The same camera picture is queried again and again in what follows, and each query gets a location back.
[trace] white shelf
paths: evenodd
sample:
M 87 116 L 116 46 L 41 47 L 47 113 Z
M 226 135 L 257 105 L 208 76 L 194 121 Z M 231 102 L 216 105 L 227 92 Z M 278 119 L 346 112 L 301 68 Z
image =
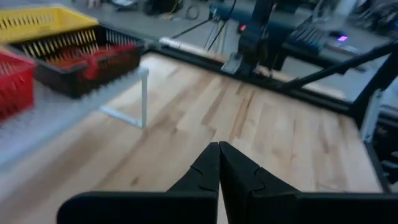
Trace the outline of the white shelf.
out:
M 0 167 L 38 149 L 147 76 L 148 69 L 139 67 L 79 100 L 63 96 L 35 82 L 35 105 L 0 123 Z

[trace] purple light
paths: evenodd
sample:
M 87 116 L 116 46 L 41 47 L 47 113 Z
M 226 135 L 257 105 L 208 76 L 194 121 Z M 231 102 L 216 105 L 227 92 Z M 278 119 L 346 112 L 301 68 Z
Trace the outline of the purple light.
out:
M 339 37 L 337 40 L 338 40 L 338 41 L 346 41 L 347 39 L 348 39 L 347 36 L 341 36 L 341 37 Z

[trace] wood grain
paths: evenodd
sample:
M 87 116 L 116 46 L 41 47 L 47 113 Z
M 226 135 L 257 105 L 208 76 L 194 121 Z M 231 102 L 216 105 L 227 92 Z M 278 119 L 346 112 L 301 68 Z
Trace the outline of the wood grain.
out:
M 350 118 L 160 55 L 142 66 L 149 126 L 93 113 L 1 170 L 1 223 L 55 223 L 67 198 L 93 189 L 165 191 L 211 141 L 230 142 L 302 191 L 381 191 Z M 140 116 L 140 89 L 109 105 Z

